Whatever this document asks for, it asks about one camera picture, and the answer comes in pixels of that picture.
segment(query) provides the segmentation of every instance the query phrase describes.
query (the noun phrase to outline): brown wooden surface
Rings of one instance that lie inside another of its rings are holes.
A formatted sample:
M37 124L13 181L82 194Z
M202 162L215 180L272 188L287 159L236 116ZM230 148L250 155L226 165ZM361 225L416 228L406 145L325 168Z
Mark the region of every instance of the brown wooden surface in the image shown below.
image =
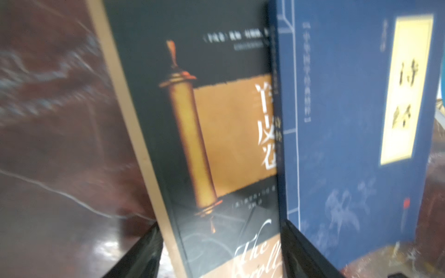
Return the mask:
M1 23L1 276L101 277L154 213L86 6L10 0Z

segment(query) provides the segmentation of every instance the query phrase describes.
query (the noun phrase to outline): blue book cover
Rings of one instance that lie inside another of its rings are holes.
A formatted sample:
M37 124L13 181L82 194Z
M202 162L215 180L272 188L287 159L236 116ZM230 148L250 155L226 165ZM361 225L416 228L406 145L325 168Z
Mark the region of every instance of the blue book cover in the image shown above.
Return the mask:
M272 1L280 216L338 269L413 241L445 1Z

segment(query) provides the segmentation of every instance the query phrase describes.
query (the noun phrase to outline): book spine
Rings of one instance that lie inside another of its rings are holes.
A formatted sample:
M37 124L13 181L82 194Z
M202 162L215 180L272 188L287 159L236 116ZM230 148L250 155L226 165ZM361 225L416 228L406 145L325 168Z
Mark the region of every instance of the book spine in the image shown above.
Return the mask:
M281 104L281 87L279 73L279 47L278 47L278 18L276 1L269 1L269 29L271 38L272 59L272 90L275 120L275 154L277 165L279 217L287 219L286 178L284 171L284 137L283 137L283 108Z

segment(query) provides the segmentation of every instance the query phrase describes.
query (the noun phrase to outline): book cover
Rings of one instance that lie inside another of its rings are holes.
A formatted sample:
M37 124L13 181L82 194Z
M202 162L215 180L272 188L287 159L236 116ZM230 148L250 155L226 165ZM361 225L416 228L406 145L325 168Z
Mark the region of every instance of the book cover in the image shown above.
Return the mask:
M178 277L281 277L262 0L88 0Z
M273 1L280 213L338 269L414 239L444 5Z

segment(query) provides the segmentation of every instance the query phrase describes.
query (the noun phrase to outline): black book cover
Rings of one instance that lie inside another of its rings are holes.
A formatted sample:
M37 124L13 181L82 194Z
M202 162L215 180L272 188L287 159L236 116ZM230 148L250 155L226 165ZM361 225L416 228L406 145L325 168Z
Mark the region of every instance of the black book cover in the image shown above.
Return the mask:
M178 277L281 277L266 2L87 0Z

